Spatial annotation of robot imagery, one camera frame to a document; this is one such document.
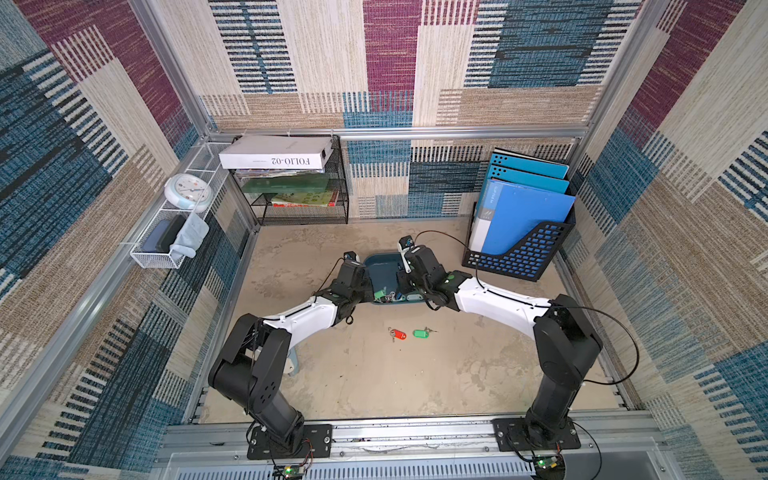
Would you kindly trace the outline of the teal plastic storage box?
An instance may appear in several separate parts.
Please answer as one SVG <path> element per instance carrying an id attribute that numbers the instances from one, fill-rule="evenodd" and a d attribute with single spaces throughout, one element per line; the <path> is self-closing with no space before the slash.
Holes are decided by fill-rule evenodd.
<path id="1" fill-rule="evenodd" d="M 397 252 L 378 253 L 363 261 L 374 290 L 374 304 L 420 303 L 423 297 L 417 290 L 403 293 L 399 278 L 405 273 L 402 258 Z"/>

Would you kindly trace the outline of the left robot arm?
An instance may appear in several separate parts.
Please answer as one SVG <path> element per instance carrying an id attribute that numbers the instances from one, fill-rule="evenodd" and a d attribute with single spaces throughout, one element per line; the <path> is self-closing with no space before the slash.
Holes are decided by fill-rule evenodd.
<path id="1" fill-rule="evenodd" d="M 241 316 L 208 374 L 208 385 L 242 407 L 266 429 L 280 452 L 298 453 L 306 443 L 304 417 L 280 392 L 291 349 L 311 336 L 352 318 L 356 306 L 374 300 L 366 266 L 341 263 L 330 286 L 273 317 Z"/>

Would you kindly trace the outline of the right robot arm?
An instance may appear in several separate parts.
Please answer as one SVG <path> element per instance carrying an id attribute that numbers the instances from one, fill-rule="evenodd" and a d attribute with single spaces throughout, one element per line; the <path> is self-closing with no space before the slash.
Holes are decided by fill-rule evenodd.
<path id="1" fill-rule="evenodd" d="M 572 404 L 603 343 L 580 307 L 567 295 L 528 297 L 482 283 L 463 271 L 446 271 L 433 251 L 409 236 L 399 252 L 408 283 L 433 309 L 476 314 L 515 329 L 535 343 L 543 376 L 522 417 L 494 423 L 501 451 L 569 450 L 581 447 Z"/>

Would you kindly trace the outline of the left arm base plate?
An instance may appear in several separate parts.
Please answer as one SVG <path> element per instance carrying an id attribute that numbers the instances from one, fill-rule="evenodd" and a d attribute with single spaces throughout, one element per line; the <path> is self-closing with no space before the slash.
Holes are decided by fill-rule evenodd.
<path id="1" fill-rule="evenodd" d="M 333 425 L 305 424 L 286 439 L 257 424 L 246 434 L 248 460 L 329 458 L 333 442 Z"/>

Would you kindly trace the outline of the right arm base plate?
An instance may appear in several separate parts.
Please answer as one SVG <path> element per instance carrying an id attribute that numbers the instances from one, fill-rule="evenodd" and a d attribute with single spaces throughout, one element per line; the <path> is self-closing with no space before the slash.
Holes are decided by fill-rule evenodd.
<path id="1" fill-rule="evenodd" d="M 525 417 L 495 418 L 491 425 L 502 452 L 576 450 L 581 447 L 578 433 L 569 417 L 562 419 L 553 429 L 529 422 Z"/>

